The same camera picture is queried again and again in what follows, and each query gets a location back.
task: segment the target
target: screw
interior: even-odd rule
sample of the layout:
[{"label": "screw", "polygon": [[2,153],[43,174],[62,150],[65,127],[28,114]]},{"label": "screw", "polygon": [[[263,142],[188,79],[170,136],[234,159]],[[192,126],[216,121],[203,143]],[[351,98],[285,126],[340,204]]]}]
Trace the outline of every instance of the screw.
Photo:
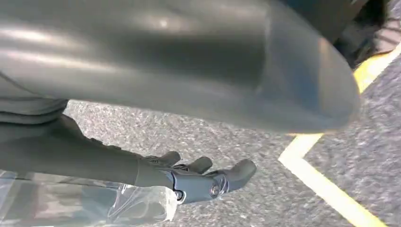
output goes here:
[{"label": "screw", "polygon": [[184,193],[182,191],[174,191],[175,195],[177,196],[177,201],[180,201],[183,199]]},{"label": "screw", "polygon": [[218,186],[218,185],[212,186],[212,188],[210,189],[210,194],[213,197],[215,197],[215,196],[218,196],[219,193],[220,193],[220,186]]}]

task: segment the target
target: yellow tape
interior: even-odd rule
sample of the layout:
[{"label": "yellow tape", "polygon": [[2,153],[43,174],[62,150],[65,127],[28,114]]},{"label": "yellow tape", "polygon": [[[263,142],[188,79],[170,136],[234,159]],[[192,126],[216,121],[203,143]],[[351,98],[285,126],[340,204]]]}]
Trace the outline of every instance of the yellow tape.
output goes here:
[{"label": "yellow tape", "polygon": [[[363,62],[354,72],[359,91],[362,93],[400,53],[401,45],[398,45],[391,53],[377,55]],[[280,155],[279,161],[354,226],[386,227],[377,217],[303,160],[322,136],[323,134],[315,134],[295,137]]]},{"label": "yellow tape", "polygon": [[285,166],[354,226],[386,227],[377,217],[369,213],[305,160],[292,159],[286,162]]}]

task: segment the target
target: yellow line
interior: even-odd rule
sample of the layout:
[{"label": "yellow line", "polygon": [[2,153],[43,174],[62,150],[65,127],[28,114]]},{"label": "yellow line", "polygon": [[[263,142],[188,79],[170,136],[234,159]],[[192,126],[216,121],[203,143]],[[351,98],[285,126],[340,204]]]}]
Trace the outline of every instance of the yellow line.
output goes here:
[{"label": "yellow line", "polygon": [[[362,63],[354,72],[360,92],[400,53],[401,44],[391,53],[374,56]],[[385,227],[377,217],[302,159],[322,136],[323,134],[297,136],[280,155],[279,161],[354,226]]]},{"label": "yellow line", "polygon": [[357,227],[385,227],[377,217],[369,213],[359,203],[349,197],[324,175],[319,173],[309,163],[296,158],[286,163],[291,165],[289,170],[306,186],[326,201],[351,224]]}]

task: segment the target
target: clear plastic bag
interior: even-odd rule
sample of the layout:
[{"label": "clear plastic bag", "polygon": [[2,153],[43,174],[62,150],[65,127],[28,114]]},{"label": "clear plastic bag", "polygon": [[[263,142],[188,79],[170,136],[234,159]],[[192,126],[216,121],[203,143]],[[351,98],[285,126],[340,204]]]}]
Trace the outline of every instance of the clear plastic bag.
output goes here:
[{"label": "clear plastic bag", "polygon": [[171,220],[175,193],[114,182],[0,170],[0,226],[122,227]]}]

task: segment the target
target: bolt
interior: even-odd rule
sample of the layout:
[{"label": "bolt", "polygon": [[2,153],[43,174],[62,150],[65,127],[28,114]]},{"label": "bolt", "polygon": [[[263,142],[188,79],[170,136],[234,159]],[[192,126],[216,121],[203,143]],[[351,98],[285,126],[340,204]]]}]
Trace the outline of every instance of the bolt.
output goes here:
[{"label": "bolt", "polygon": [[215,196],[218,196],[219,193],[220,193],[220,186],[218,186],[218,185],[212,186],[212,188],[210,189],[210,194],[213,197],[215,197]]}]

